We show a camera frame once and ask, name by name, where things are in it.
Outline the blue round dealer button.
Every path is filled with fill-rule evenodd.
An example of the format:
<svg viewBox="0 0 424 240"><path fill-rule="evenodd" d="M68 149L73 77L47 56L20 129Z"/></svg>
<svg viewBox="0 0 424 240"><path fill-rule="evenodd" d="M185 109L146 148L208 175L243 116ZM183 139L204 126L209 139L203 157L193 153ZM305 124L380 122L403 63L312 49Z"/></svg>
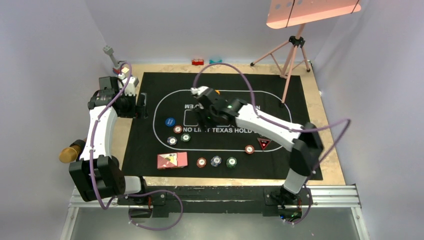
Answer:
<svg viewBox="0 0 424 240"><path fill-rule="evenodd" d="M175 119L175 118L173 118L173 117L168 117L168 118L165 120L165 125L166 125L167 127L173 127L173 126L175 126L175 125L176 125L176 119Z"/></svg>

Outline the blue poker chip stack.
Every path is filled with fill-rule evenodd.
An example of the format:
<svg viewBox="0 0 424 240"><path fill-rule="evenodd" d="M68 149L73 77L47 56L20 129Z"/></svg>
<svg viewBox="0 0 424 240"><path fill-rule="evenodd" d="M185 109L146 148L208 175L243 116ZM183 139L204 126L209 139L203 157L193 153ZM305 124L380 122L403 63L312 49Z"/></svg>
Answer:
<svg viewBox="0 0 424 240"><path fill-rule="evenodd" d="M210 164L213 167L218 167L221 163L222 163L222 158L218 155L212 157L212 159L210 160Z"/></svg>

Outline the red poker chip stack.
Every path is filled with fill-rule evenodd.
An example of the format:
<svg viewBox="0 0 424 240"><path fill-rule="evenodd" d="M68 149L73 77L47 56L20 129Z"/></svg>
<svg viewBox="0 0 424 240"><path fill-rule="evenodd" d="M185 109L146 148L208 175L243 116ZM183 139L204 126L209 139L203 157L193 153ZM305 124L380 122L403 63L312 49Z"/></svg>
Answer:
<svg viewBox="0 0 424 240"><path fill-rule="evenodd" d="M207 160L203 157L197 159L196 166L198 168L204 168L207 165Z"/></svg>

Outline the green poker chip stack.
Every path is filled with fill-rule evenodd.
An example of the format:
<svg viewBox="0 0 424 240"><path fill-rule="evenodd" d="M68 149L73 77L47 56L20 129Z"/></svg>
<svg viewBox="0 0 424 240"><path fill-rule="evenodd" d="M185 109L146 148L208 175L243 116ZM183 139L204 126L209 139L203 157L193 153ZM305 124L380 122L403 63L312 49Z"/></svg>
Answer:
<svg viewBox="0 0 424 240"><path fill-rule="evenodd" d="M226 166L230 169L235 168L237 165L237 159L235 157L229 157L226 160Z"/></svg>

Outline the red triangular button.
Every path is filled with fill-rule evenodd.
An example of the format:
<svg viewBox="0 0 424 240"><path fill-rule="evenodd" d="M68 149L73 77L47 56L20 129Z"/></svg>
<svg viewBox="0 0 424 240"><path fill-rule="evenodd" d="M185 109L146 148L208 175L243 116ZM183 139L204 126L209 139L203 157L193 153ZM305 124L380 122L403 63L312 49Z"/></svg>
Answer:
<svg viewBox="0 0 424 240"><path fill-rule="evenodd" d="M264 151L267 146L272 142L272 140L267 138L257 138L257 140L262 151Z"/></svg>

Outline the pink playing card box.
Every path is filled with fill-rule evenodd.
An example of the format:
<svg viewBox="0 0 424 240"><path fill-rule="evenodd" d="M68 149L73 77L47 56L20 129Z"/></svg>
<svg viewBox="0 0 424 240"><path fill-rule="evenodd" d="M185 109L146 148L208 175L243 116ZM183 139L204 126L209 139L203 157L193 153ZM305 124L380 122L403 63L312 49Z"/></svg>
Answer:
<svg viewBox="0 0 424 240"><path fill-rule="evenodd" d="M157 169L184 168L188 165L187 152L173 152L157 155Z"/></svg>

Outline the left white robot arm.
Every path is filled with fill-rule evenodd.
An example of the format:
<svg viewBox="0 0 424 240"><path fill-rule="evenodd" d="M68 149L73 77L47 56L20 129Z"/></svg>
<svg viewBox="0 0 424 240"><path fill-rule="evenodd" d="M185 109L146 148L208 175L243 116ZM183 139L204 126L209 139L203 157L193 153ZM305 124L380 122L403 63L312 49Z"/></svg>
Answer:
<svg viewBox="0 0 424 240"><path fill-rule="evenodd" d="M146 203L149 191L141 176L125 176L120 163L111 153L113 132L117 118L146 118L147 95L140 96L141 105L136 103L136 76L99 78L97 90L87 103L90 124L87 139L77 140L73 146L80 147L77 159L70 163L69 173L86 202L129 195L138 205Z"/></svg>

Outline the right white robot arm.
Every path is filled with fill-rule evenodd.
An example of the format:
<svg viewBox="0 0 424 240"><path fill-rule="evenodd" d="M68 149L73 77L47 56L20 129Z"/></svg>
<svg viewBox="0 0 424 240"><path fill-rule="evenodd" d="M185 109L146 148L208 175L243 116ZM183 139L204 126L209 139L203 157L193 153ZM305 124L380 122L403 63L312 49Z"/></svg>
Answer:
<svg viewBox="0 0 424 240"><path fill-rule="evenodd" d="M319 165L324 150L314 124L291 123L257 110L255 103L234 98L226 100L213 88L193 87L198 105L194 111L202 130L230 125L258 133L289 151L289 171L280 196L288 204L300 198L301 188Z"/></svg>

